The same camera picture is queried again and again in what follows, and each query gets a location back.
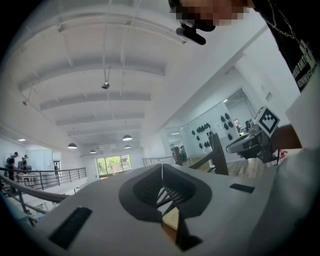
necklace chain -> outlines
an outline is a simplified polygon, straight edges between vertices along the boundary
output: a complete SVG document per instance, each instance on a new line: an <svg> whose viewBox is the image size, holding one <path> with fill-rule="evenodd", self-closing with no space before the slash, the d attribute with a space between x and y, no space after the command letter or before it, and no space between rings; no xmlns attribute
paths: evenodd
<svg viewBox="0 0 320 256"><path fill-rule="evenodd" d="M298 44L300 44L298 38L296 37L296 34L295 32L293 31L292 27L290 26L289 24L289 21L288 19L284 16L284 14L277 8L276 4L274 3L274 7L277 9L277 11L282 15L285 23L289 26L290 30L291 30L291 34L287 33L287 32L283 32L282 30L280 30L279 28L277 28L277 21L276 21L276 15L275 15L275 10L274 10L274 7L271 3L271 0L267 0L269 2L269 5L271 7L271 11L272 11L272 18L273 18L273 22L274 24L272 24L270 21L266 20L265 19L265 22L267 22L271 27L273 27L276 31L278 31L279 33L285 35L286 37L289 37L289 38L292 38L292 39L295 39Z"/></svg>

white device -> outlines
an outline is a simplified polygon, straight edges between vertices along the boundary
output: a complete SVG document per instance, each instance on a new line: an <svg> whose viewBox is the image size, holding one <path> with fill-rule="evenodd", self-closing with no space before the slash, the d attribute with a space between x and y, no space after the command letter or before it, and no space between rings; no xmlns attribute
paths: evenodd
<svg viewBox="0 0 320 256"><path fill-rule="evenodd" d="M245 159L259 158L264 164L277 159L273 154L272 135L280 119L267 106L246 122L248 134L226 147L228 153L241 153Z"/></svg>

black shirt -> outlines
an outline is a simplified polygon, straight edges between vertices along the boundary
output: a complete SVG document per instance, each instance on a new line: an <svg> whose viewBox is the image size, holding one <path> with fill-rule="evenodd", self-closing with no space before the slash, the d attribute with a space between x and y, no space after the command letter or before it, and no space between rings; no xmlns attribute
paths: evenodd
<svg viewBox="0 0 320 256"><path fill-rule="evenodd" d="M272 8L270 6L271 3L276 27L282 32L292 35L291 29L285 21L286 18L298 41L300 42L303 40L311 50L311 58L307 59L296 39L280 33L267 23L300 92L302 92L314 72L318 72L319 70L320 40L318 33L319 29L316 27L318 24L316 19L319 14L316 13L318 8L315 5L317 1L270 0L270 3L268 0L252 1L254 3L255 10L260 13L262 18L274 24Z"/></svg>
<svg viewBox="0 0 320 256"><path fill-rule="evenodd" d="M23 170L27 169L26 165L27 165L27 160L25 159L22 161L22 169Z"/></svg>
<svg viewBox="0 0 320 256"><path fill-rule="evenodd" d="M13 169L15 166L15 158L10 157L10 159L8 160L8 163L9 163L9 169Z"/></svg>

window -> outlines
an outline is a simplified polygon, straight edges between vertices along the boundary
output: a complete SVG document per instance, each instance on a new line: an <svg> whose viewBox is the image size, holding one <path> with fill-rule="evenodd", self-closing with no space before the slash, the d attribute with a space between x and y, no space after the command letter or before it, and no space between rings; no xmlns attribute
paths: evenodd
<svg viewBox="0 0 320 256"><path fill-rule="evenodd" d="M129 154L98 158L96 160L96 166L100 179L105 179L109 175L132 170Z"/></svg>

railing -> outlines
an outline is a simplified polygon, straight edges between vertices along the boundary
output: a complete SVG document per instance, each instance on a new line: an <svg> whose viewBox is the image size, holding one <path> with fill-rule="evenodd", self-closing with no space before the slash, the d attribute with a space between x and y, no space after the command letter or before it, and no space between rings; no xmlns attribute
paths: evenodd
<svg viewBox="0 0 320 256"><path fill-rule="evenodd" d="M71 183L72 181L80 180L87 176L86 168L58 171L32 171L18 169L12 170L0 167L0 170L4 171L4 175L0 174L1 192L4 196L11 197L21 204L22 210L27 214L32 226L34 226L38 220L31 216L31 213L27 208L41 214L46 214L47 211L24 202L22 193L45 201L60 203L69 195L49 193L39 190L44 190L53 186L60 186L65 183Z"/></svg>
<svg viewBox="0 0 320 256"><path fill-rule="evenodd" d="M170 158L170 156L167 156L167 157L155 157L155 158L142 158L142 161L143 161L143 165L144 166L148 166L148 165L151 165L153 163L156 163L156 162L159 162L161 160L168 159L168 158Z"/></svg>
<svg viewBox="0 0 320 256"><path fill-rule="evenodd" d="M29 210L27 210L27 208L30 208L36 212L41 213L41 214L46 214L47 211L45 211L43 209L39 209L37 207L34 207L34 206L24 202L24 198L23 198L22 193L26 193L30 196L35 197L35 198L43 199L43 200L54 202L54 203L60 203L62 200L69 197L69 195L66 195L66 194L49 193L49 192L44 192L44 191L39 191L39 190L36 190L33 188L29 188L27 186L21 185L15 181L9 179L1 174L0 174L0 190L5 197L11 197L21 204L22 210L27 214L27 217L28 217L30 224L32 226L34 226L38 222L38 220L31 216L31 213Z"/></svg>
<svg viewBox="0 0 320 256"><path fill-rule="evenodd" d="M87 176L86 168L53 171L12 170L0 167L0 170L4 171L4 176L9 177L10 180L35 190L45 190L47 188L61 186Z"/></svg>

